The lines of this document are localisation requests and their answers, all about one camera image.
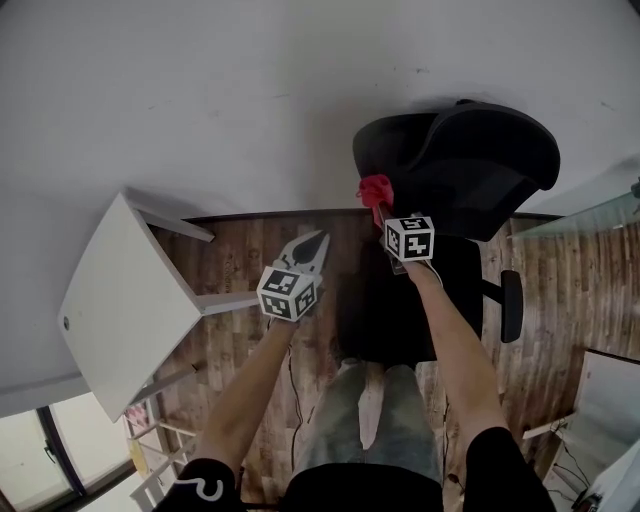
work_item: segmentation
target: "red object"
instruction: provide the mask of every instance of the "red object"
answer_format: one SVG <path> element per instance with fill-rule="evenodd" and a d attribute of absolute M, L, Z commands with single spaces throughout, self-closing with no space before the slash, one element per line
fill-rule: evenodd
<path fill-rule="evenodd" d="M 382 229 L 382 219 L 380 219 L 377 206 L 380 203 L 385 203 L 389 211 L 393 207 L 393 188 L 389 178 L 384 174 L 367 176 L 360 180 L 360 187 L 356 196 L 362 198 L 363 206 L 373 210 L 373 221 L 376 226 Z"/>

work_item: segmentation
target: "hand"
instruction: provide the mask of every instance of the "hand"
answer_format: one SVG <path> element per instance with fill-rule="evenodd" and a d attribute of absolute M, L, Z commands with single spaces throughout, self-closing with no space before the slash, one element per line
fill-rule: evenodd
<path fill-rule="evenodd" d="M 409 274 L 409 279 L 411 279 L 416 286 L 432 284 L 442 286 L 440 278 L 429 266 L 418 263 L 417 261 L 405 261 L 403 265 L 407 270 L 407 274 Z"/>

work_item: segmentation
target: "leg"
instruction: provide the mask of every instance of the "leg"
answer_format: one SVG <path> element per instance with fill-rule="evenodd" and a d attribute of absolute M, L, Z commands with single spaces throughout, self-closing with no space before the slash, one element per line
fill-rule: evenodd
<path fill-rule="evenodd" d="M 169 386 L 173 386 L 178 381 L 186 377 L 189 377 L 190 375 L 193 375 L 194 373 L 196 373 L 196 371 L 197 370 L 195 366 L 189 366 L 184 370 L 180 370 L 175 373 L 172 373 L 168 377 L 165 377 L 163 379 L 160 379 L 154 382 L 153 384 L 149 384 L 148 386 L 143 387 L 140 390 L 140 392 L 133 398 L 133 400 L 131 400 L 131 402 L 129 403 L 129 406 L 142 402 L 143 400 L 146 400 L 147 398 L 153 395 L 157 395 L 163 389 L 168 388 Z"/>
<path fill-rule="evenodd" d="M 364 391 L 364 363 L 345 359 L 327 387 L 313 420 L 313 430 L 295 467 L 294 475 L 336 462 L 362 462 L 358 400 Z"/>
<path fill-rule="evenodd" d="M 198 305 L 203 315 L 217 315 L 226 311 L 249 308 L 260 304 L 256 292 L 218 293 L 198 295 Z"/>
<path fill-rule="evenodd" d="M 442 484 L 437 452 L 414 371 L 406 365 L 389 368 L 378 432 L 366 462 L 398 466 Z"/>
<path fill-rule="evenodd" d="M 149 211 L 145 211 L 143 209 L 140 209 L 140 207 L 138 207 L 137 205 L 136 208 L 144 221 L 147 224 L 151 224 L 152 226 L 168 229 L 169 231 L 173 231 L 174 233 L 180 233 L 181 235 L 190 236 L 191 238 L 197 238 L 198 240 L 202 240 L 204 242 L 211 242 L 215 238 L 215 235 L 211 231 L 207 231 L 206 229 L 196 226 L 195 224 L 191 224 L 180 219 L 172 219 L 155 212 L 152 213 Z"/>

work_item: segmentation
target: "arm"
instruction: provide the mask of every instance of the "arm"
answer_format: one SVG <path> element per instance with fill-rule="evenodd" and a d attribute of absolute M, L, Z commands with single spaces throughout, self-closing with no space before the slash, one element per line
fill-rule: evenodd
<path fill-rule="evenodd" d="M 420 293 L 444 387 L 467 445 L 488 428 L 508 428 L 496 373 L 478 336 L 433 272 L 419 263 L 404 265 Z"/>
<path fill-rule="evenodd" d="M 194 458 L 223 462 L 231 468 L 237 481 L 297 327 L 295 323 L 273 321 L 213 406 L 199 436 Z"/>

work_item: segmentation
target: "white box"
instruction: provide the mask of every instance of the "white box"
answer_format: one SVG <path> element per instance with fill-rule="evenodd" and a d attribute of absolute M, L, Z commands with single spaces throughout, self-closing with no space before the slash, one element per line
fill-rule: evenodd
<path fill-rule="evenodd" d="M 407 217 L 384 221 L 384 247 L 400 261 L 433 258 L 434 235 L 431 217 Z"/>
<path fill-rule="evenodd" d="M 257 290 L 262 312 L 297 322 L 318 301 L 317 281 L 311 275 L 266 267 Z"/>

